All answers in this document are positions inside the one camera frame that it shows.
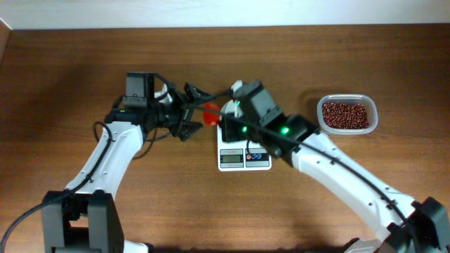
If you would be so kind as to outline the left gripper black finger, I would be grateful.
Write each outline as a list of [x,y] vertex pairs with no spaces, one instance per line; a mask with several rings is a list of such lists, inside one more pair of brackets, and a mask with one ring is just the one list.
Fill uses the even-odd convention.
[[203,124],[200,122],[182,121],[177,129],[177,136],[184,142],[202,128]]
[[212,94],[189,83],[185,83],[184,91],[188,98],[189,104],[200,105],[201,103],[206,103],[209,99],[213,98]]

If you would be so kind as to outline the orange plastic measuring scoop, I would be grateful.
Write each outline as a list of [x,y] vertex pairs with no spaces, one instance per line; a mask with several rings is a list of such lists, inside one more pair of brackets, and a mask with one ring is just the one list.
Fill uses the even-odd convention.
[[220,122],[219,107],[215,103],[205,103],[202,106],[205,111],[202,113],[202,118],[207,126],[216,126]]

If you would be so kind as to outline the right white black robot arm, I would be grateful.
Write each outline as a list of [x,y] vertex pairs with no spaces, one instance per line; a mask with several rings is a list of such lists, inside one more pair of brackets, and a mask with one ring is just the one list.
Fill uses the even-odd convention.
[[222,119],[235,133],[310,176],[344,202],[374,232],[347,252],[448,252],[449,218],[432,197],[418,202],[355,162],[311,122],[285,115],[258,80],[241,80],[226,91],[233,109]]

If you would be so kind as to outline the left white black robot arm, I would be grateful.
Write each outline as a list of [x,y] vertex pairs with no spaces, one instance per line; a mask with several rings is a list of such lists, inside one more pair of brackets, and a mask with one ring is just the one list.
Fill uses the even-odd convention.
[[62,191],[49,191],[41,212],[46,252],[153,252],[149,243],[125,240],[115,196],[130,162],[159,128],[185,141],[202,128],[195,107],[214,96],[192,84],[183,91],[154,72],[130,72],[126,92],[95,134],[97,146]]

